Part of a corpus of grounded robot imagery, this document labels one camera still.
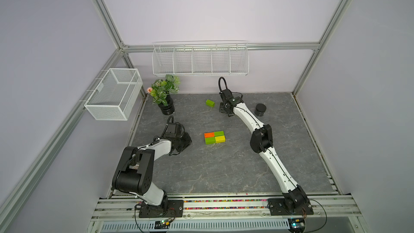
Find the green block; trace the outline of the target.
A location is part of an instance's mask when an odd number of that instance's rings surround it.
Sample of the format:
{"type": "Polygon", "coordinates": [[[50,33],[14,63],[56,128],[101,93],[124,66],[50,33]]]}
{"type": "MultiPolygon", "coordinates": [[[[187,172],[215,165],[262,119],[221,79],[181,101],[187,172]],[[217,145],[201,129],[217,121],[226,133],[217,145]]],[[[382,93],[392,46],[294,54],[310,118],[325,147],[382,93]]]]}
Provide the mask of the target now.
{"type": "Polygon", "coordinates": [[[205,103],[209,107],[214,107],[215,106],[215,102],[210,100],[210,99],[207,99],[205,103]]]}
{"type": "Polygon", "coordinates": [[[214,132],[214,135],[215,135],[216,137],[223,136],[223,135],[224,135],[224,132],[223,132],[223,131],[215,131],[215,132],[214,132]]]}
{"type": "Polygon", "coordinates": [[[205,144],[206,145],[215,144],[215,143],[216,143],[216,138],[215,137],[205,138],[205,144]]]}

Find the yellow block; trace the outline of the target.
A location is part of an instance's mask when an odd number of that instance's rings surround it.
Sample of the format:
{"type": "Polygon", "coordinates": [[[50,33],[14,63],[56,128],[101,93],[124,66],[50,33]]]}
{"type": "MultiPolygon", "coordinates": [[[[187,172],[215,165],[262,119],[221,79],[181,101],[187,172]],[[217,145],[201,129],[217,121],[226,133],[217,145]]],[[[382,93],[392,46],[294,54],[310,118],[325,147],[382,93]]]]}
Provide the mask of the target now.
{"type": "Polygon", "coordinates": [[[215,143],[222,143],[222,142],[226,142],[226,138],[225,138],[224,135],[220,135],[220,136],[215,137],[215,143]]]}

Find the orange block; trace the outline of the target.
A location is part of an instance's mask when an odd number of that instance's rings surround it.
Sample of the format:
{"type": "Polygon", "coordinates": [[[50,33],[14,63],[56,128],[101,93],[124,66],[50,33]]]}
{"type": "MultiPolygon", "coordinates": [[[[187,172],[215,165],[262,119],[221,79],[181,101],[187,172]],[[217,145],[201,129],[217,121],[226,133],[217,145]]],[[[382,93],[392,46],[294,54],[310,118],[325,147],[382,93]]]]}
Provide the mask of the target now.
{"type": "Polygon", "coordinates": [[[206,139],[206,138],[215,138],[216,137],[216,135],[215,135],[215,133],[214,132],[210,132],[210,133],[205,133],[204,134],[204,138],[206,139]]]}

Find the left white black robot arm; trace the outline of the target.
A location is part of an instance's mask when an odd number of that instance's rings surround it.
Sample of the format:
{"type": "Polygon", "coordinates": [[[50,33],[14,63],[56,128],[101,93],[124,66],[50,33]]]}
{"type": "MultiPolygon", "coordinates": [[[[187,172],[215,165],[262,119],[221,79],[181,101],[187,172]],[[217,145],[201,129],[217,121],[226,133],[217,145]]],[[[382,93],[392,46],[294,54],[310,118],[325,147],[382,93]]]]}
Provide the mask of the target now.
{"type": "Polygon", "coordinates": [[[140,198],[146,205],[162,207],[167,202],[164,190],[152,183],[154,163],[165,155],[180,154],[192,140],[180,123],[167,123],[160,137],[140,147],[126,147],[116,167],[112,190],[131,194],[140,198]]]}

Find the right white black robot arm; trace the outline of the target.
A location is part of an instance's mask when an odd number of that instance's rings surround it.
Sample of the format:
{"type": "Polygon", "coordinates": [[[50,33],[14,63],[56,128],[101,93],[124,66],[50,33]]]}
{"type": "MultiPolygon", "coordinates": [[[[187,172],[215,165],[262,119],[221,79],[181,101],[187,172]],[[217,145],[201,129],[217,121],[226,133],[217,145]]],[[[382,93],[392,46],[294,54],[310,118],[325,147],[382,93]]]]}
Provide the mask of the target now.
{"type": "Polygon", "coordinates": [[[259,154],[275,176],[282,195],[283,207],[288,214],[301,213],[311,204],[303,188],[293,179],[280,160],[272,137],[272,128],[261,122],[247,107],[242,97],[235,97],[229,89],[220,90],[220,110],[228,116],[236,115],[251,132],[250,147],[259,154]]]}

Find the black cylinder container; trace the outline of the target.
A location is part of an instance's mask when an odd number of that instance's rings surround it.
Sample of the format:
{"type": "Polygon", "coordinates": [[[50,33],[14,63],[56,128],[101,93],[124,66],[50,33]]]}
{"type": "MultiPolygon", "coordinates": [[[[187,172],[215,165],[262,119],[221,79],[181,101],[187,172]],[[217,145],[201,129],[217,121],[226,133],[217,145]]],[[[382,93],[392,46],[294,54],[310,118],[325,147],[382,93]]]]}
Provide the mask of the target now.
{"type": "Polygon", "coordinates": [[[265,105],[265,104],[258,103],[258,104],[255,106],[254,114],[255,114],[257,117],[262,117],[262,116],[265,114],[266,110],[267,110],[267,107],[266,107],[266,105],[265,105]]]}

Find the green potted plant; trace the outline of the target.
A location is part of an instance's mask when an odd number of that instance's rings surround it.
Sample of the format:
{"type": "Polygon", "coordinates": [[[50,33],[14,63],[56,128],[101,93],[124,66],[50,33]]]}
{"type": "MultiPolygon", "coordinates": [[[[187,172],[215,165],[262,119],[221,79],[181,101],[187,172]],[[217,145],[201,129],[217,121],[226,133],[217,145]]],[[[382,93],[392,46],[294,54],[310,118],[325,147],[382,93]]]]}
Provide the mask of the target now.
{"type": "Polygon", "coordinates": [[[158,79],[147,88],[147,93],[153,98],[153,104],[160,108],[162,114],[172,115],[175,112],[171,95],[179,92],[180,83],[179,77],[167,74],[165,79],[158,79]]]}

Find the white mesh side basket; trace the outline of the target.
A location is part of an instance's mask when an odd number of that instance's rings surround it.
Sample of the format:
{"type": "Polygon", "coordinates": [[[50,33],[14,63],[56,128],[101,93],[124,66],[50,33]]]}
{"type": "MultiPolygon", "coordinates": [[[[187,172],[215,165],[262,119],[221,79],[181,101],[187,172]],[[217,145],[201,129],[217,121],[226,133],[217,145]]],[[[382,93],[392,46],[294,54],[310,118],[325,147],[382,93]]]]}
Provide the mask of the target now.
{"type": "Polygon", "coordinates": [[[127,121],[142,85],[138,69],[110,68],[84,107],[95,120],[127,121]]]}

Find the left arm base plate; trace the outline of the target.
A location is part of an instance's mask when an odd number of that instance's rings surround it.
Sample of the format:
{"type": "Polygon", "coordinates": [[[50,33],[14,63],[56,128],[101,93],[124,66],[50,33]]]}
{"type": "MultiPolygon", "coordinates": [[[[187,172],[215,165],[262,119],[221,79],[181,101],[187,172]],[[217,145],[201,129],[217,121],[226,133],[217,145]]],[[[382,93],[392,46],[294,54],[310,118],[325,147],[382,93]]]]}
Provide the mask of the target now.
{"type": "Polygon", "coordinates": [[[148,205],[142,202],[138,209],[139,218],[162,218],[162,217],[182,217],[184,211],[183,200],[163,201],[160,206],[148,205]]]}

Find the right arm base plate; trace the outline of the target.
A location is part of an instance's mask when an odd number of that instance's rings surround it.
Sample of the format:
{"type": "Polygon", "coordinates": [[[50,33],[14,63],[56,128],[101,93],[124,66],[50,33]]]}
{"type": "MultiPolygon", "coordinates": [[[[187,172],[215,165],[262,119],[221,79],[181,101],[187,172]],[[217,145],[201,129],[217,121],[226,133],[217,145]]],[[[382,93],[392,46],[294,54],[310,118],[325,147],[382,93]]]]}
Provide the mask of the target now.
{"type": "Polygon", "coordinates": [[[272,216],[305,216],[314,214],[313,207],[309,200],[269,198],[267,200],[267,208],[272,216]]]}

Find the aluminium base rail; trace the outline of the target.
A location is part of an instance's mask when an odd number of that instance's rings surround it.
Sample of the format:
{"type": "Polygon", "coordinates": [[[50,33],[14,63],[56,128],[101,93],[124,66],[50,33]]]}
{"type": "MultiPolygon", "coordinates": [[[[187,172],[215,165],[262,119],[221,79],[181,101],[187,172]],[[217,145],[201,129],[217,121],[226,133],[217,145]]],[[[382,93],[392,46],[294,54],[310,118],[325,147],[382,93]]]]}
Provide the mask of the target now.
{"type": "MultiPolygon", "coordinates": [[[[220,197],[210,195],[172,195],[171,201],[183,201],[180,208],[175,212],[181,215],[180,219],[244,219],[271,217],[268,199],[282,199],[278,195],[234,195],[220,197]]],[[[361,216],[358,205],[350,195],[311,195],[310,205],[314,214],[306,213],[310,217],[347,217],[361,216]]],[[[124,195],[111,199],[99,200],[93,212],[92,221],[130,221],[135,218],[139,208],[139,199],[127,198],[124,195]]]]}

